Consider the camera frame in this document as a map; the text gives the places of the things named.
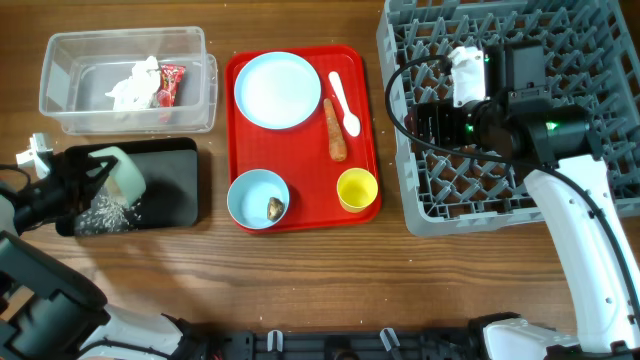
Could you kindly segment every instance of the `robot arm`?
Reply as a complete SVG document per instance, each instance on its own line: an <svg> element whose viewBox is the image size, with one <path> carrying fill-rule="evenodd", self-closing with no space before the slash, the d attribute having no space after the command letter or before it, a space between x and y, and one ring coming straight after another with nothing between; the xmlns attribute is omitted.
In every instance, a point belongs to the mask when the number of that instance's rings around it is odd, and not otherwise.
<svg viewBox="0 0 640 360"><path fill-rule="evenodd" d="M414 105L401 124L391 106L392 84L409 67L433 60L451 73L454 88L473 91L457 89L453 100ZM615 212L600 138L587 111L577 105L553 106L543 64L543 47L536 41L484 51L456 49L449 58L407 62L391 76L385 94L391 121L416 149L533 170L524 182L547 221L567 275L578 337L521 319L489 321L477 334L485 359L552 359L551 347L578 342L580 351L600 355L615 355L620 344L640 346L634 313L640 307L640 275ZM501 157L456 150L471 144Z"/></svg>
<svg viewBox="0 0 640 360"><path fill-rule="evenodd" d="M117 184L119 194L139 197L145 188L142 175L122 151L110 149L53 155L32 141L27 155L39 160L37 168L45 165L45 172L38 171L43 178L8 193L11 201L0 196L0 313L14 288L25 286L34 292L8 322L0 320L0 359L182 360L191 359L200 346L186 322L107 305L90 280L17 237L39 223L88 209L109 176L116 182L118 176L126 179ZM19 162L24 156L18 156Z"/></svg>
<svg viewBox="0 0 640 360"><path fill-rule="evenodd" d="M629 265L633 291L637 293L640 275L615 212L606 165L602 160L583 155L560 160L558 171L588 190L605 213ZM640 332L620 264L598 220L590 216L589 206L573 189L549 174L534 171L524 181L558 251L573 298L578 333L577 337L568 336L522 319L497 321L483 330L489 358L544 359L549 355L547 348L556 345L568 348L579 344L582 351L592 354L611 354L612 344L622 341L629 349L640 347Z"/></svg>

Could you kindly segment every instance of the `yellow cup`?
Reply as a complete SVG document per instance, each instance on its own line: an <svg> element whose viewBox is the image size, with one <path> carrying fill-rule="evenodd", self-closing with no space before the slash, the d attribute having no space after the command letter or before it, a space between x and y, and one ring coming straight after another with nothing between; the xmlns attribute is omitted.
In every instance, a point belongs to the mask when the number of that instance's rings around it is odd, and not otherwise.
<svg viewBox="0 0 640 360"><path fill-rule="evenodd" d="M338 178L340 205L348 212L366 209L378 196L378 181L365 169L351 168Z"/></svg>

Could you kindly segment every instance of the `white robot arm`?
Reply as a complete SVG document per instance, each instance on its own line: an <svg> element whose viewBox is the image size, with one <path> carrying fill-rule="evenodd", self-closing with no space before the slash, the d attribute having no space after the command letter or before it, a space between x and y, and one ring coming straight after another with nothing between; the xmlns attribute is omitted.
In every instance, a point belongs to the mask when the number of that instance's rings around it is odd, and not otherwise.
<svg viewBox="0 0 640 360"><path fill-rule="evenodd" d="M615 212L602 160L584 155L559 161L560 173L572 179L602 209L628 265L636 294L640 274ZM611 344L640 346L629 293L609 237L591 208L558 178L534 171L525 178L529 194L542 211L569 283L576 312L577 337L529 325L522 319L499 321L484 328L492 360L542 360L547 347L580 344L584 352L611 353Z"/></svg>

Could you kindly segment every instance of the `white spoon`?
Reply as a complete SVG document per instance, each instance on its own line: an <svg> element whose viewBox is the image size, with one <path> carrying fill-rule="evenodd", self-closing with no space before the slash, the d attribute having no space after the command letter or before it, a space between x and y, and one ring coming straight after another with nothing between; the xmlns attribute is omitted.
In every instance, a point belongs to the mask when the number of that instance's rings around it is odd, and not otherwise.
<svg viewBox="0 0 640 360"><path fill-rule="evenodd" d="M347 98L344 96L344 89L342 88L342 81L340 81L340 75L335 71L330 72L329 81L331 82L333 91L338 97L338 101L340 101L342 111L344 111L344 119L342 120L342 123L344 124L345 130L347 130L347 133L353 137L360 135L360 120L349 110Z"/></svg>

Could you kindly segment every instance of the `white plate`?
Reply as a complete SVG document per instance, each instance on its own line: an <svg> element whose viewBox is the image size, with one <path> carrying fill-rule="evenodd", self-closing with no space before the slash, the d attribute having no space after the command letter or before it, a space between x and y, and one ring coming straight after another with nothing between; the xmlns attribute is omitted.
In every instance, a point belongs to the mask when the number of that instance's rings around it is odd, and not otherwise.
<svg viewBox="0 0 640 360"><path fill-rule="evenodd" d="M242 115L266 129L305 121L318 106L322 88L315 69L300 56L271 52L249 61L236 79L234 96Z"/></svg>

